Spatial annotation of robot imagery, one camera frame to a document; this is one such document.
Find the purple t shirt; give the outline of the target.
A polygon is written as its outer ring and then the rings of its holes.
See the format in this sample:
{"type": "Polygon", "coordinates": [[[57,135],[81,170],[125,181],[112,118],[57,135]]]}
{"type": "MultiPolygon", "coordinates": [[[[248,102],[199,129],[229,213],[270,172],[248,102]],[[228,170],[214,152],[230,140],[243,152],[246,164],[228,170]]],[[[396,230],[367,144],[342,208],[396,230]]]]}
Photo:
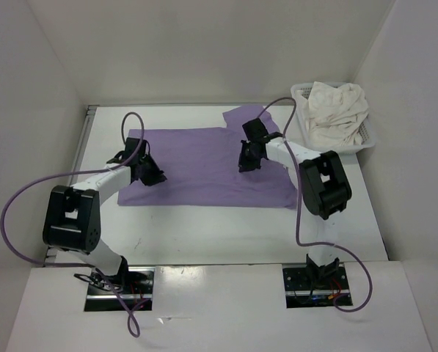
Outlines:
{"type": "Polygon", "coordinates": [[[238,170],[243,124],[259,117],[268,131],[276,132],[270,113],[251,105],[222,116],[224,127],[143,132],[167,179],[155,186],[132,183],[119,192],[118,205],[296,208],[297,190],[281,164],[262,160],[260,169],[238,170]]]}

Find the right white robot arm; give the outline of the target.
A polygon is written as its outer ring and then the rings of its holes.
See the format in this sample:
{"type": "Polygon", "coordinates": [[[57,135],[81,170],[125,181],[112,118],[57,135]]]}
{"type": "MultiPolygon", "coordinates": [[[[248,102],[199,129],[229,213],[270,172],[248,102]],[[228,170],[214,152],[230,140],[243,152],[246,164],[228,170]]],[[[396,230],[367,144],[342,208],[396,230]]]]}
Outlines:
{"type": "Polygon", "coordinates": [[[339,155],[310,150],[287,141],[281,133],[270,133],[254,140],[243,140],[238,160],[240,172],[261,167],[266,159],[296,173],[297,214],[302,208],[314,216],[316,231],[308,242],[298,244],[307,249],[305,270],[307,283],[324,287],[336,274],[340,260],[335,254],[339,237],[338,216],[346,209],[352,190],[339,155]]]}

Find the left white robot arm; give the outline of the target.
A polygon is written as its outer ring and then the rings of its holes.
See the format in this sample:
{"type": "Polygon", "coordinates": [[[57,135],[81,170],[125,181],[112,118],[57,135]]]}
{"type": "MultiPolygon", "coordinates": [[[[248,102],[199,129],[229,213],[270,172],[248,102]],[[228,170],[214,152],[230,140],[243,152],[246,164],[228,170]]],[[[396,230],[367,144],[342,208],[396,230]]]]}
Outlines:
{"type": "Polygon", "coordinates": [[[45,244],[72,252],[85,264],[102,271],[105,286],[114,293],[124,292],[142,277],[129,271],[127,260],[101,239],[101,205],[138,180],[145,186],[167,180],[149,154],[136,156],[126,166],[122,162],[121,154],[117,154],[102,172],[71,186],[54,187],[43,226],[45,244]]]}

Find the white t shirt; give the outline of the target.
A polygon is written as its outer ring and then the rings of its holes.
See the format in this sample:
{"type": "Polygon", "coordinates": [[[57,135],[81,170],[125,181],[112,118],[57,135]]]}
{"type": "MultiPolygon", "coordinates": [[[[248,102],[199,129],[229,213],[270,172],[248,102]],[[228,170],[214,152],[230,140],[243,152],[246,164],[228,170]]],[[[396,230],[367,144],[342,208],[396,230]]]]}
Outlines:
{"type": "Polygon", "coordinates": [[[357,84],[331,87],[314,82],[308,97],[298,91],[305,128],[315,147],[349,147],[363,144],[359,128],[368,116],[365,92],[357,84]]]}

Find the white plastic laundry basket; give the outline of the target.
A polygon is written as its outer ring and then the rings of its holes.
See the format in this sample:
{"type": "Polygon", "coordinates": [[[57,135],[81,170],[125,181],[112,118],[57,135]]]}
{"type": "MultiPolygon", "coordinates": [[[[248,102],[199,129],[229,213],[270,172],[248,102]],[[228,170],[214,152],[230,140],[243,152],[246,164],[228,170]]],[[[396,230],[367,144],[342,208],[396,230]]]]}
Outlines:
{"type": "MultiPolygon", "coordinates": [[[[375,145],[375,136],[374,136],[373,131],[371,130],[370,123],[368,122],[368,116],[359,128],[359,132],[363,138],[363,144],[361,144],[361,145],[355,145],[355,146],[349,146],[349,147],[315,147],[315,146],[313,146],[313,144],[311,144],[311,142],[309,140],[309,136],[307,134],[307,130],[305,128],[305,123],[303,120],[303,113],[301,112],[301,106],[297,102],[296,96],[298,95],[298,91],[303,91],[303,96],[308,97],[310,94],[310,91],[312,89],[313,83],[295,84],[291,87],[291,96],[297,103],[295,117],[296,117],[296,121],[298,122],[299,127],[301,129],[304,144],[313,150],[317,150],[317,151],[321,151],[321,152],[326,152],[328,150],[334,150],[337,153],[343,153],[343,154],[354,154],[354,153],[357,153],[361,150],[373,147],[375,145]]],[[[325,84],[328,84],[331,87],[340,87],[341,85],[346,84],[346,83],[326,82],[325,84]]]]}

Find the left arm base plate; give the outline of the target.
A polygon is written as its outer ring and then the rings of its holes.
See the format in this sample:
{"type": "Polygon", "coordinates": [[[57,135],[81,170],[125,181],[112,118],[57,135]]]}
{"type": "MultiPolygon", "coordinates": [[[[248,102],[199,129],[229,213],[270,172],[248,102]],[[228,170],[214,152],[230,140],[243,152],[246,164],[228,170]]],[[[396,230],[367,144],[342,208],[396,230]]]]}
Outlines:
{"type": "MultiPolygon", "coordinates": [[[[113,281],[111,277],[109,280],[127,308],[135,311],[151,311],[154,273],[154,268],[130,270],[130,276],[124,285],[113,281]]],[[[124,310],[116,295],[96,271],[90,275],[74,274],[74,277],[88,284],[84,304],[85,312],[119,312],[124,310]]]]}

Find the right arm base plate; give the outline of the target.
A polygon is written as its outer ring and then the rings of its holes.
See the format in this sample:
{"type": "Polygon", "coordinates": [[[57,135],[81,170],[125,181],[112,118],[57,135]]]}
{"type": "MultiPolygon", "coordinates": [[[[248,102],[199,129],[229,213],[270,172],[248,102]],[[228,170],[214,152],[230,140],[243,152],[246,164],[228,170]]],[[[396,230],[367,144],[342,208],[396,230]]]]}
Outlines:
{"type": "Polygon", "coordinates": [[[342,307],[353,305],[343,265],[330,278],[318,283],[312,283],[304,265],[284,265],[282,275],[288,309],[332,307],[334,300],[342,307]]]}

